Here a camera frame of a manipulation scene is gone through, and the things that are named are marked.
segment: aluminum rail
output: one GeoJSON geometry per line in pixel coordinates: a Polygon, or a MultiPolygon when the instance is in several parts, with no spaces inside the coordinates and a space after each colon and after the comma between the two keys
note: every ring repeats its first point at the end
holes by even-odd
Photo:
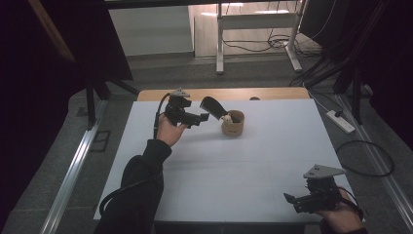
{"type": "MultiPolygon", "coordinates": [[[[368,135],[364,127],[359,125],[357,121],[353,118],[353,116],[350,114],[352,111],[347,99],[343,97],[343,95],[336,95],[336,98],[343,106],[344,113],[347,116],[347,119],[351,122],[353,126],[355,126],[358,138],[372,142],[370,136],[368,135]]],[[[377,150],[377,148],[372,145],[365,145],[364,149],[377,173],[384,174],[389,171],[387,164],[383,161],[382,152],[377,150]]],[[[404,222],[409,228],[410,233],[413,233],[412,203],[410,202],[409,198],[406,196],[406,194],[404,193],[404,191],[402,190],[402,188],[400,187],[393,175],[382,177],[382,181],[389,195],[392,197],[395,206],[398,208],[401,217],[403,218],[404,222]]]]}
{"type": "Polygon", "coordinates": [[[63,216],[67,203],[69,202],[73,188],[75,187],[76,180],[82,170],[86,155],[88,154],[89,148],[94,140],[94,136],[99,128],[106,104],[107,100],[101,100],[98,103],[94,126],[83,135],[79,147],[73,157],[72,163],[70,164],[66,176],[64,177],[63,183],[61,184],[52,207],[49,210],[49,214],[46,217],[42,229],[40,230],[41,234],[56,233],[61,217],[63,216]]]}

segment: black cloth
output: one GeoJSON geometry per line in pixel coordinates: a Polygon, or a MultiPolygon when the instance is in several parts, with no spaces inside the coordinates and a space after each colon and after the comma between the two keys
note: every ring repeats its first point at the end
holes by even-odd
{"type": "MultiPolygon", "coordinates": [[[[121,187],[158,173],[171,152],[171,148],[163,141],[149,139],[142,156],[132,157],[125,166],[121,187]]],[[[163,191],[164,178],[159,176],[115,196],[108,203],[94,233],[151,233],[163,191]]]]}

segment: hand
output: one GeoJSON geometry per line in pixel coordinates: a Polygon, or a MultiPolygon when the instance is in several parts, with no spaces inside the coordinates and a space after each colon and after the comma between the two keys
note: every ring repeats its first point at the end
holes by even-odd
{"type": "Polygon", "coordinates": [[[187,127],[188,125],[184,124],[174,126],[165,114],[161,114],[159,116],[159,129],[156,139],[162,140],[170,147],[173,147],[187,127]]]}
{"type": "MultiPolygon", "coordinates": [[[[344,199],[351,201],[346,191],[340,189],[340,193],[344,199]]],[[[318,211],[316,214],[325,218],[336,233],[347,233],[363,228],[358,213],[344,203],[340,203],[333,211],[318,211]]]]}

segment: paper cup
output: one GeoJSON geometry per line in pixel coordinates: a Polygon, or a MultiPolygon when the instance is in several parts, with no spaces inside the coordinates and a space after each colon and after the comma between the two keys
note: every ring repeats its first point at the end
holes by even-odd
{"type": "Polygon", "coordinates": [[[244,130],[244,114],[239,110],[230,110],[228,113],[240,120],[240,123],[224,121],[221,125],[222,133],[226,136],[237,137],[241,135],[244,130]]]}

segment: person's arm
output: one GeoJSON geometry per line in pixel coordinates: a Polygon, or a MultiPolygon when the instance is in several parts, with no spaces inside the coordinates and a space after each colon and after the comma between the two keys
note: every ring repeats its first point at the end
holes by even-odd
{"type": "MultiPolygon", "coordinates": [[[[344,199],[349,201],[350,197],[346,191],[340,189],[344,199]]],[[[318,211],[318,215],[323,217],[320,223],[322,234],[366,234],[367,230],[363,227],[357,211],[344,203],[340,203],[333,211],[318,211]]]]}
{"type": "Polygon", "coordinates": [[[107,205],[94,233],[151,233],[156,210],[164,190],[162,165],[171,154],[171,147],[187,126],[173,126],[160,116],[157,139],[149,139],[142,156],[132,157],[125,166],[121,187],[151,179],[133,189],[116,195],[107,205]]]}

